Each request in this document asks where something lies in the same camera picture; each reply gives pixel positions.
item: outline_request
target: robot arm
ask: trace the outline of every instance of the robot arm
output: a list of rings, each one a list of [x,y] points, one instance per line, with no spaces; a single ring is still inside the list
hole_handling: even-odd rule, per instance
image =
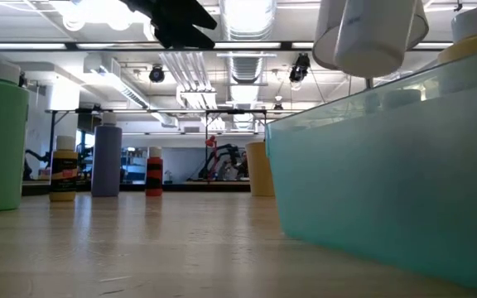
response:
[[[154,36],[165,48],[214,48],[214,42],[194,26],[214,30],[213,17],[196,0],[121,0],[132,11],[151,18]]]

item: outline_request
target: spotlight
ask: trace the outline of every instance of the spotlight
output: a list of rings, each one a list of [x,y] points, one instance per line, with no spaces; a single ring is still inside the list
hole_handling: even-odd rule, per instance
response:
[[[163,72],[163,66],[162,65],[154,65],[152,67],[152,71],[150,72],[150,75],[148,78],[151,80],[151,82],[154,83],[161,83],[165,79],[165,73]]]
[[[297,61],[291,68],[290,81],[292,83],[301,82],[306,75],[308,75],[308,69],[311,67],[311,60],[308,58],[307,53],[300,53],[297,57]]]

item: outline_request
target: ceiling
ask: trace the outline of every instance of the ceiling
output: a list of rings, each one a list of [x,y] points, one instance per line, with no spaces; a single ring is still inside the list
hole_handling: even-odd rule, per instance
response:
[[[207,7],[218,8],[218,0],[199,0]],[[112,30],[107,24],[86,24],[80,31],[65,29],[62,16],[53,12],[53,6],[47,1],[24,3],[22,0],[0,1],[0,41],[148,41],[143,33],[143,24],[134,23],[125,31]],[[464,1],[474,5],[477,1]],[[457,14],[453,12],[456,1],[431,1],[429,7],[443,8],[445,11],[428,12],[430,32],[426,41],[451,41],[451,20]],[[279,0],[277,14],[271,35],[274,41],[313,41],[316,31],[319,2],[316,0]],[[219,15],[213,15],[220,24]],[[205,31],[214,41],[222,40],[222,30]],[[318,104],[354,94],[364,89],[364,80],[350,78],[342,73],[325,70],[312,61],[312,71],[306,76],[301,89],[292,91],[288,80],[288,71],[297,58],[297,52],[278,51],[277,57],[266,58],[263,67],[263,86],[258,95],[259,107],[272,108],[275,96],[281,95],[285,108],[307,109]],[[46,62],[59,66],[78,80],[86,84],[81,93],[83,102],[101,103],[113,108],[126,108],[127,100],[115,89],[89,82],[84,73],[85,52],[54,53],[0,53],[5,59],[14,62]],[[176,96],[176,82],[166,72],[166,80],[160,84],[150,82],[148,75],[152,65],[161,64],[156,52],[109,52],[108,58],[117,60],[122,69],[122,78],[135,86],[154,105],[161,108],[179,108]],[[437,52],[413,51],[406,54],[402,68],[397,75],[410,74],[431,65]],[[204,53],[205,68],[211,84],[217,92],[217,103],[229,101],[229,78],[225,59],[214,52]]]

